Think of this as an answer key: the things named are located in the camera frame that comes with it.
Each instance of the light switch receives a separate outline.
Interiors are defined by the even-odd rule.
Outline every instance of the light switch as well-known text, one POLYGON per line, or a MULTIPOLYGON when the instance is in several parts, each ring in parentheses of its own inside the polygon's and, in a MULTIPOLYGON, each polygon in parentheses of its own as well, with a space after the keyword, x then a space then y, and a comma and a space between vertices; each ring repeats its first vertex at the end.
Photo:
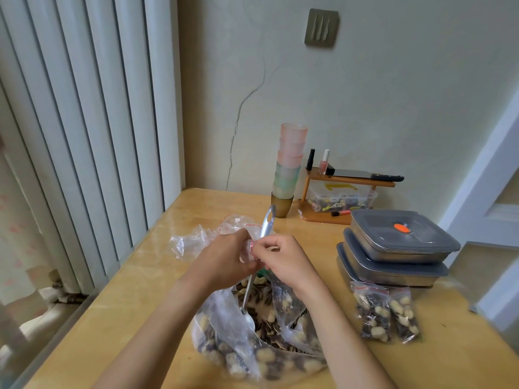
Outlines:
POLYGON ((339 12, 310 9, 306 26, 305 44, 331 48, 339 28, 339 12))

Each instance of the clear plastic box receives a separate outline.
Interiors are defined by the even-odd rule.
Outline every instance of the clear plastic box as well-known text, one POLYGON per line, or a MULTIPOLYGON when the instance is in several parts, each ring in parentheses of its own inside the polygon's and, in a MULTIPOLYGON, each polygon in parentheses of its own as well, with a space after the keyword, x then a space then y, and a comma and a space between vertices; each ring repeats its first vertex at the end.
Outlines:
POLYGON ((308 185, 308 203, 318 213, 369 209, 376 197, 377 193, 371 186, 317 180, 311 180, 308 185))

